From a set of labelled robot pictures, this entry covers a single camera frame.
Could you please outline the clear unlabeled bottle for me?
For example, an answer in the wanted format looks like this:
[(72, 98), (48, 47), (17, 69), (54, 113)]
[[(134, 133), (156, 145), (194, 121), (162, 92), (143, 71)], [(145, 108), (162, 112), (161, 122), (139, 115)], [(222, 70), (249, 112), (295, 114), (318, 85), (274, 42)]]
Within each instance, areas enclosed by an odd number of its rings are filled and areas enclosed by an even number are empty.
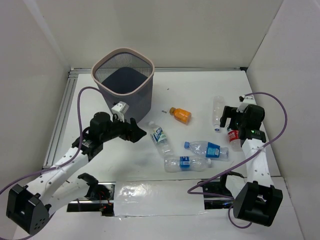
[(223, 115), (225, 99), (223, 96), (215, 96), (213, 98), (212, 124), (216, 132), (220, 132), (220, 119)]

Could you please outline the clear bottle red label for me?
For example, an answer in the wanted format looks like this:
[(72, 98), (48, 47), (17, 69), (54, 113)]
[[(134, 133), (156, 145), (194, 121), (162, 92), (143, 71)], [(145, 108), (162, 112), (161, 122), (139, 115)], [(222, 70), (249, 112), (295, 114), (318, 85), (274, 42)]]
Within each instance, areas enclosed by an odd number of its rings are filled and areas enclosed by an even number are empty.
[(228, 136), (229, 144), (232, 150), (235, 152), (241, 152), (242, 148), (241, 148), (241, 140), (239, 138), (239, 131), (228, 127), (227, 136)]

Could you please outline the clear bottle green label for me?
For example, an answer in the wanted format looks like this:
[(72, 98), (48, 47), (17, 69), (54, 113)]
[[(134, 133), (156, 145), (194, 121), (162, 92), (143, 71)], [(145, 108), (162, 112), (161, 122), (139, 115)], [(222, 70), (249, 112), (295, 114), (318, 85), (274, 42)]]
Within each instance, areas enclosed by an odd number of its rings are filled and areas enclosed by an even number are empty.
[(172, 145), (170, 144), (166, 133), (153, 121), (148, 123), (149, 135), (162, 158), (169, 158), (174, 155)]

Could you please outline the orange juice bottle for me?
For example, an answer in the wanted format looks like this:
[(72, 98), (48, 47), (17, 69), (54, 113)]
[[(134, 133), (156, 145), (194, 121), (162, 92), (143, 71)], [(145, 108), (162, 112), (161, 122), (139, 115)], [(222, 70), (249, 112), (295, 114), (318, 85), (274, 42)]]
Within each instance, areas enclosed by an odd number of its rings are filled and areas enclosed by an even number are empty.
[(169, 110), (170, 115), (172, 115), (177, 121), (188, 125), (191, 118), (192, 118), (192, 113), (181, 109), (181, 108), (175, 108), (175, 107), (171, 107)]

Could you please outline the clear bottle white cap blue label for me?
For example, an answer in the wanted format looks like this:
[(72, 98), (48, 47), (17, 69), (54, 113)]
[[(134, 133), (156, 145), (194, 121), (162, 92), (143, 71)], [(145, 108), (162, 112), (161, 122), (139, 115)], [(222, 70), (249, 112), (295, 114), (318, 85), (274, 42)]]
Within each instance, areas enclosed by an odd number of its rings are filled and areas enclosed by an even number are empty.
[(209, 158), (200, 156), (168, 156), (164, 159), (164, 170), (168, 173), (203, 172), (211, 165)]

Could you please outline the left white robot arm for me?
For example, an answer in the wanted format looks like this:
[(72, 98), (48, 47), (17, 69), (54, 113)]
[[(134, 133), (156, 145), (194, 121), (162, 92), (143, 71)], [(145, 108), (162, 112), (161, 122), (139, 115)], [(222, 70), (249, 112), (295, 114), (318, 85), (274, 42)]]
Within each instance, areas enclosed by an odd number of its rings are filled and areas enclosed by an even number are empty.
[(134, 118), (121, 121), (116, 114), (96, 113), (53, 170), (46, 169), (28, 184), (15, 184), (10, 189), (6, 216), (34, 236), (57, 210), (75, 199), (95, 200), (99, 192), (109, 199), (109, 189), (92, 175), (82, 173), (75, 180), (71, 176), (98, 155), (105, 142), (121, 138), (136, 143), (146, 134)]

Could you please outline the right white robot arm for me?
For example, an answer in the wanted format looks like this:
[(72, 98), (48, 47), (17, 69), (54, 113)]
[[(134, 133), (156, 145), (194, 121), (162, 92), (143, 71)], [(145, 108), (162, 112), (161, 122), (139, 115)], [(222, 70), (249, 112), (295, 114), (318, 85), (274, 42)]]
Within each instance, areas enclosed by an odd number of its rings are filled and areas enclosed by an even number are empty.
[(265, 110), (254, 104), (224, 107), (220, 126), (224, 127), (230, 119), (229, 128), (238, 131), (240, 146), (247, 159), (247, 179), (243, 181), (227, 174), (219, 182), (218, 190), (223, 196), (233, 195), (236, 219), (269, 227), (282, 203), (283, 193), (275, 188), (270, 176), (264, 150), (266, 135), (260, 129), (264, 117)]

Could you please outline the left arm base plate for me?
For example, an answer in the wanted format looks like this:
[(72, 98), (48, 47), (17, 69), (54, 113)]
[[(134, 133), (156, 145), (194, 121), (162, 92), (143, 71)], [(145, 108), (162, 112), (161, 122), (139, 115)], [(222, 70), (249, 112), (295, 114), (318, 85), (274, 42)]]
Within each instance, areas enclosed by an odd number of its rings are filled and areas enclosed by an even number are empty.
[(99, 182), (90, 197), (81, 197), (67, 205), (67, 213), (95, 213), (114, 217), (115, 182)]

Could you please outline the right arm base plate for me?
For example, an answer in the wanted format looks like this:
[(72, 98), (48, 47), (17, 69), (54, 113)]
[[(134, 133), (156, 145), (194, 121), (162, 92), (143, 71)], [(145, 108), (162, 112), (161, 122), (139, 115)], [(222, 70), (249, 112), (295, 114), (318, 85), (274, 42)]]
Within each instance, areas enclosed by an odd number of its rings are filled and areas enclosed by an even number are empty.
[[(226, 180), (216, 179), (202, 186), (204, 209), (205, 210), (218, 210), (218, 209), (228, 209), (233, 200), (231, 192), (226, 188)], [(227, 197), (210, 196), (210, 194), (218, 194)]]

